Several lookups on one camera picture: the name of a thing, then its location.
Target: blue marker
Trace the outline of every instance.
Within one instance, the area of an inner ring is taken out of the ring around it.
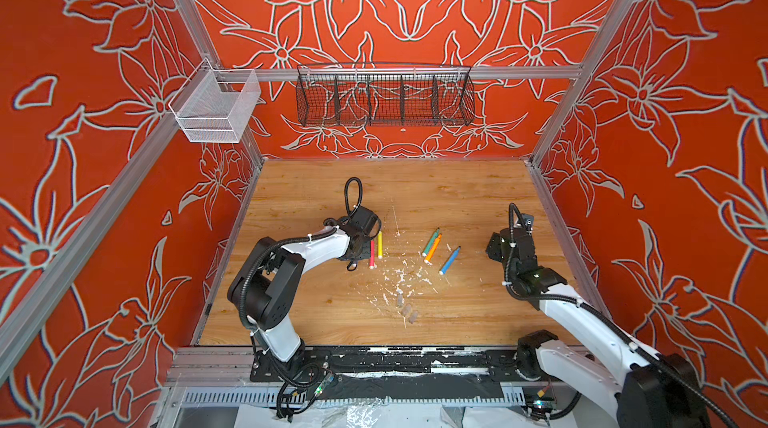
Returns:
[[[456,260],[456,257],[458,256],[458,251],[461,250],[462,247],[457,247],[456,250],[451,253],[451,256],[448,258],[448,261],[446,261],[446,264],[442,266],[442,269],[440,270],[440,274],[446,274],[448,269],[451,267],[451,263],[453,263],[454,260]]]

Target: wooden tabletop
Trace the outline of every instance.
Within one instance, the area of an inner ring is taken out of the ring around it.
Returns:
[[[436,160],[270,160],[256,186],[224,279],[200,340],[202,345],[249,344],[226,290],[255,243],[303,236],[340,218],[345,181],[363,182],[362,205],[382,219],[384,258],[348,272],[332,260],[302,277],[290,317],[308,344],[473,344],[517,343],[547,329],[568,344],[564,329],[516,301],[502,286],[502,265],[485,254],[492,233],[507,225],[515,202],[535,216],[538,261],[575,285],[562,250],[544,215],[523,162]],[[356,201],[350,187],[350,203]],[[432,260],[421,251],[440,227],[442,240]],[[445,276],[440,267],[451,250],[462,250]],[[411,324],[396,307],[398,291],[418,312]]]

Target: red wall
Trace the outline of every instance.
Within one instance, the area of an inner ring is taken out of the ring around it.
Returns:
[[[200,61],[172,0],[1,0],[0,320]],[[178,133],[0,387],[0,425],[144,426],[253,168]]]
[[[768,0],[636,0],[542,167],[614,319],[768,423]]]
[[[195,0],[227,67],[310,62],[578,64],[613,0]],[[318,129],[296,124],[287,82],[264,83],[251,128],[273,158],[530,154],[563,80],[476,84],[464,128]]]

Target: orange marker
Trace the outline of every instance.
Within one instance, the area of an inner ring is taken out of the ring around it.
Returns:
[[[437,245],[440,244],[440,238],[442,238],[442,233],[437,235],[437,238],[435,238],[435,243],[432,244],[432,248],[429,249],[429,253],[427,253],[427,258],[424,258],[424,261],[429,263],[430,260],[432,260],[432,255],[435,254],[435,250],[437,249]]]
[[[374,253],[376,252],[376,240],[371,238],[371,263],[369,265],[370,269],[376,268],[376,263],[373,260],[373,257],[375,257]]]

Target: white mesh basket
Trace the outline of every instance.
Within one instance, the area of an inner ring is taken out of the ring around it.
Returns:
[[[254,71],[240,91],[225,91],[233,87],[217,81],[217,71],[204,60],[169,104],[191,142],[239,142],[261,96],[261,86]]]

